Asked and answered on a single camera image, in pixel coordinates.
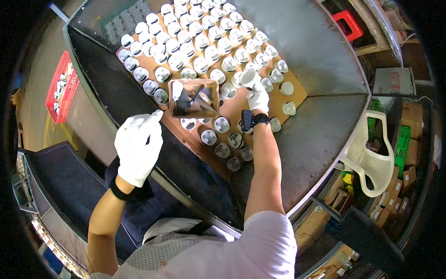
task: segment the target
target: green plastic crate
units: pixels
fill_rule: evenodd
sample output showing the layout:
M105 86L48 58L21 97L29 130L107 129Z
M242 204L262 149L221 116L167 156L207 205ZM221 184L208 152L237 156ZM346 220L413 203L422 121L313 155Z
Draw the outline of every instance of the green plastic crate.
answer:
M374 110L377 112L383 112L383 107L381 106L380 100L373 100L370 104L370 110ZM368 117L367 118L367 125L368 125L368 139L370 141L374 141L376 138L376 118Z
M410 141L410 127L401 126L398 144L395 149L395 166L398 167L398 177L403 176L404 164L406 163L407 149Z

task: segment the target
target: white glove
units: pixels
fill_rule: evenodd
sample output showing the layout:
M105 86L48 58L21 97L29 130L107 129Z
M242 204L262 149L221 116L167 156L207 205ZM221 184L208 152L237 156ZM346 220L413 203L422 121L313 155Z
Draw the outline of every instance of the white glove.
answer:
M254 96L248 101L249 109L254 110L258 108L264 112L268 112L269 95L265 88L260 83L257 83L253 89Z
M157 110L152 115L129 117L116 133L115 148L120 159L118 174L133 186L142 187L158 160L163 145L159 123L162 116L163 111Z

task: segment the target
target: red stool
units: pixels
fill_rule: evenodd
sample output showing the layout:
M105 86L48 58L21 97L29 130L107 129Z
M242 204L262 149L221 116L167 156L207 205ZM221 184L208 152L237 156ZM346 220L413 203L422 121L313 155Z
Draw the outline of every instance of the red stool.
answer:
M347 10L335 13L334 15L332 15L332 17L339 25L341 30L344 32L344 34L347 36L347 40L349 42L361 37L364 34L359 25L356 23L355 19L351 16L351 14ZM347 23L348 27L351 30L351 33L346 30L343 24L341 24L340 22L341 19L345 20L345 22Z

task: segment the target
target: concrete floor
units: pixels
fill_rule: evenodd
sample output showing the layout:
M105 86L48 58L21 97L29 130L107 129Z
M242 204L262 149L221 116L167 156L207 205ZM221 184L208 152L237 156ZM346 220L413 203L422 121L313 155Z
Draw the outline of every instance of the concrete floor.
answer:
M71 0L62 9L71 16L82 3L83 0ZM42 23L42 29L47 26L42 31L43 35L33 34L41 38L29 47L31 50L28 51L26 61L28 70L22 88L25 90L19 96L17 110L17 119L23 127L24 147L30 151L39 151L69 141L82 157L90 149L108 165L116 156L114 133L103 125L81 85L74 96L66 123L54 124L45 107L54 72L63 52L68 49L62 34L64 24L56 17L47 24ZM91 136L92 131L95 131L96 137Z
M82 2L72 0L63 10L71 15ZM30 64L27 80L24 82L25 92L17 116L23 126L24 147L31 151L38 151L63 141L70 141L76 150L85 150L73 129L66 123L55 125L45 107L54 72L62 53L67 50L62 36L64 24L56 17L49 25L41 38Z

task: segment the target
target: person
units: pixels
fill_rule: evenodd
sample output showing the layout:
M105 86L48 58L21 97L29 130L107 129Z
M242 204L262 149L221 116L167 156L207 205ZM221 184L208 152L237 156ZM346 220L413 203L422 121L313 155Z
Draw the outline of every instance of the person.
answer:
M249 100L253 115L267 119L268 102L267 92L256 85ZM297 244L282 207L281 160L268 122L254 126L255 172L239 240L227 241L215 227L202 235L188 233L200 220L161 219L147 231L143 245L118 267L114 236L125 197L143 185L158 160L163 144L159 123L162 115L157 110L152 115L130 117L116 134L118 175L90 218L87 248L90 277L294 278Z

